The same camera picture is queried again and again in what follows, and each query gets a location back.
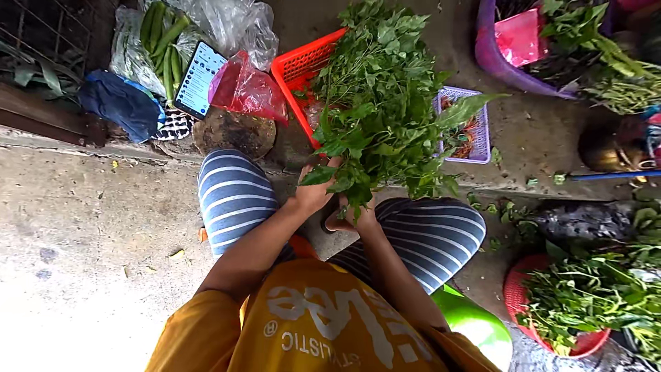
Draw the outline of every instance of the metal grate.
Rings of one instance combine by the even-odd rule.
[[[1,0],[0,40],[69,68],[106,67],[119,0]]]

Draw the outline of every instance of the phone screen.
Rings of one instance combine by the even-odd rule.
[[[176,93],[175,107],[202,120],[209,111],[209,84],[227,60],[211,46],[200,41],[190,59],[181,86]]]

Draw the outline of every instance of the clear plastic bag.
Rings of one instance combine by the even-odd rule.
[[[198,45],[198,41],[204,41],[209,45],[214,45],[214,42],[202,33],[202,31],[195,26],[194,24],[184,28],[184,30],[179,35],[175,44],[175,49],[181,56],[183,63],[182,66],[185,68],[190,62],[193,53],[195,52],[195,47]]]
[[[109,70],[165,96],[165,86],[154,73],[154,65],[140,43],[143,13],[120,6],[115,11],[115,35]]]
[[[208,99],[212,106],[221,109],[270,118],[287,125],[285,97],[278,84],[267,73],[256,69],[243,50],[214,76]]]
[[[271,69],[271,63],[278,53],[280,39],[271,30],[273,10],[266,3],[255,3],[246,20],[246,31],[239,47],[250,56],[250,62],[262,71]]]
[[[272,31],[273,10],[254,0],[178,0],[169,3],[182,9],[211,36],[211,45],[225,57],[239,50],[248,52],[256,68],[268,71],[278,53],[280,39]]]

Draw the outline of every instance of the leg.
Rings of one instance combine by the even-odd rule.
[[[389,199],[379,204],[375,212],[390,244],[430,294],[473,257],[486,234],[482,216],[456,199]],[[328,262],[371,285],[360,240]]]
[[[200,169],[198,194],[214,257],[278,209],[263,170],[237,150],[207,155]]]

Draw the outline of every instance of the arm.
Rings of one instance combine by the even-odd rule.
[[[449,331],[441,310],[408,272],[383,233],[374,214],[373,200],[369,209],[362,209],[355,227],[363,242],[374,286],[397,311],[419,322]],[[349,210],[346,215],[353,216],[353,211]]]
[[[341,158],[333,158],[328,165],[338,167]],[[312,169],[303,168],[299,181]],[[228,294],[238,303],[254,292],[264,275],[275,262],[284,244],[308,217],[321,209],[332,194],[326,188],[334,179],[312,186],[299,186],[282,208],[268,220],[245,234],[216,261],[202,281],[197,293],[215,290]]]

